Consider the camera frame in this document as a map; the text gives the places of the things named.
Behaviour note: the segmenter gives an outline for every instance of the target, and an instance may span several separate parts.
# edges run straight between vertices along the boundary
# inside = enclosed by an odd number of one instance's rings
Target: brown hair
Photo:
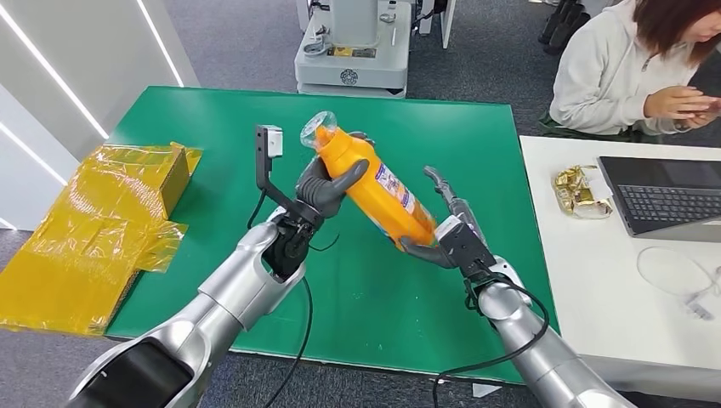
[[[681,41],[692,25],[721,10],[721,0],[638,0],[633,21],[639,25],[639,39],[660,55],[666,55]],[[689,57],[690,65],[699,65],[721,42],[721,34],[706,42],[697,42]]]

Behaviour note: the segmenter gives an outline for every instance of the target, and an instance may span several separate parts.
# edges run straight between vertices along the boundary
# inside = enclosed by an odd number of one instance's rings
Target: laptop keyboard
[[[687,223],[721,216],[721,190],[619,185],[630,215],[641,221]]]

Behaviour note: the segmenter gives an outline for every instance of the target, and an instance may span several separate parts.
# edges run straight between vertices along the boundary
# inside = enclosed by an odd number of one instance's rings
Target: gold snack wrapper
[[[573,217],[601,219],[613,213],[611,191],[598,166],[565,169],[554,179],[554,191],[561,209]]]

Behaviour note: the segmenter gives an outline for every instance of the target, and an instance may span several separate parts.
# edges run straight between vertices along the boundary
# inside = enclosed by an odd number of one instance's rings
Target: laptop
[[[721,161],[599,158],[630,236],[721,242]]]

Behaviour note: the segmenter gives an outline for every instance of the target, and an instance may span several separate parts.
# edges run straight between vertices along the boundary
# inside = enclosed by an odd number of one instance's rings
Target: bottle cap
[[[329,110],[319,112],[308,121],[300,132],[300,143],[312,149],[320,149],[333,137],[338,128],[335,114]]]

